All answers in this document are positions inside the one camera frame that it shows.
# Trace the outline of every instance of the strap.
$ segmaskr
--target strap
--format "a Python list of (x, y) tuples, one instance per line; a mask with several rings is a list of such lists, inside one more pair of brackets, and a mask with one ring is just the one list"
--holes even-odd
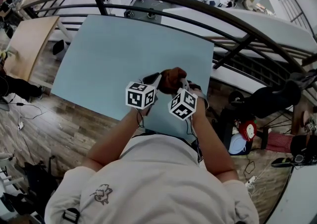
[(63, 213), (63, 219), (67, 220), (71, 223), (78, 223), (78, 219), (79, 219), (80, 213), (76, 208), (68, 208), (67, 210), (65, 210), (65, 212)]

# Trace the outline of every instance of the black railing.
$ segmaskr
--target black railing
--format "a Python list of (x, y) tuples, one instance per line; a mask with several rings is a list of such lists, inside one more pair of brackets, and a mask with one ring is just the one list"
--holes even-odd
[[(39, 4), (46, 3), (49, 1), (56, 0), (33, 0), (27, 4), (22, 5), (22, 9), (24, 9), (31, 18), (40, 17), (40, 12), (48, 12), (50, 10), (54, 10), (57, 14), (62, 18), (62, 23), (67, 25), (76, 25), (80, 27), (82, 21), (67, 21), (67, 17), (87, 17), (86, 13), (77, 13), (77, 14), (59, 14), (58, 11), (60, 9), (67, 8), (80, 8), (78, 11), (81, 12), (81, 8), (84, 7), (95, 7), (98, 8), (96, 13), (101, 15), (108, 15), (106, 8), (119, 8), (125, 10), (132, 11), (141, 11), (141, 12), (151, 12), (156, 15), (161, 15), (169, 18), (173, 18), (176, 20), (180, 20), (195, 26), (199, 26), (201, 28), (207, 29), (213, 33), (220, 35), (217, 38), (213, 37), (205, 37), (199, 36), (197, 34), (184, 31), (182, 29), (178, 29), (179, 31), (186, 32), (188, 34), (198, 36), (204, 40), (214, 43), (215, 47), (217, 47), (217, 51), (213, 52), (213, 62), (215, 63), (214, 69), (219, 68), (220, 66), (224, 66), (231, 70), (237, 71), (245, 76), (248, 76), (256, 81), (259, 81), (268, 86), (277, 86), (283, 84), (285, 80), (289, 78), (290, 73), (292, 72), (305, 72), (304, 69), (294, 60), (292, 56), (286, 51), (285, 48), (277, 44), (270, 37), (263, 34), (261, 31), (251, 26), (250, 24), (244, 22), (243, 20), (233, 16), (230, 13), (227, 13), (223, 10), (220, 10), (216, 7), (212, 7), (208, 4), (202, 3), (197, 0), (160, 0), (164, 2), (168, 2), (171, 4), (187, 7), (193, 9), (198, 12), (202, 12), (204, 14), (209, 15), (210, 17), (217, 18), (223, 22), (226, 22), (233, 27), (236, 27), (246, 33), (243, 38), (238, 38), (232, 36), (231, 34), (225, 33), (220, 29), (217, 29), (213, 26), (206, 25), (199, 21), (195, 21), (193, 19), (189, 19), (186, 17), (182, 17), (179, 15), (171, 14), (168, 12), (153, 10), (144, 7), (130, 6), (130, 5), (120, 5), (120, 4), (105, 4), (102, 0), (92, 0), (95, 3), (90, 4), (70, 4), (70, 5), (60, 5), (54, 6), (50, 8), (42, 8), (39, 10), (34, 10)], [(77, 30), (78, 28), (68, 28), (68, 30)], [(306, 51), (295, 49), (289, 47), (292, 52), (297, 53), (298, 56), (309, 56), (311, 54), (307, 54)], [(252, 52), (257, 55), (256, 58), (248, 56), (246, 53)], [(278, 54), (281, 57), (281, 60), (284, 62), (277, 61), (270, 57), (270, 54)], [(316, 99), (316, 94), (308, 91), (309, 94)]]
[(315, 34), (312, 26), (310, 25), (306, 15), (298, 4), (297, 0), (279, 0), (283, 5), (290, 22), (295, 23), (305, 29), (307, 29), (315, 39)]

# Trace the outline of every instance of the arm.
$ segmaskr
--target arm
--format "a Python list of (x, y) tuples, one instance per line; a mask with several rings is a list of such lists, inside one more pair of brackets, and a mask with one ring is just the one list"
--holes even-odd
[(119, 159), (123, 149), (133, 136), (142, 121), (136, 109), (131, 111), (121, 120), (101, 141), (97, 142), (87, 153), (82, 166), (99, 171), (102, 167)]
[(232, 158), (206, 118), (205, 102), (202, 98), (197, 99), (197, 110), (193, 115), (193, 127), (207, 170), (221, 182), (239, 180)]

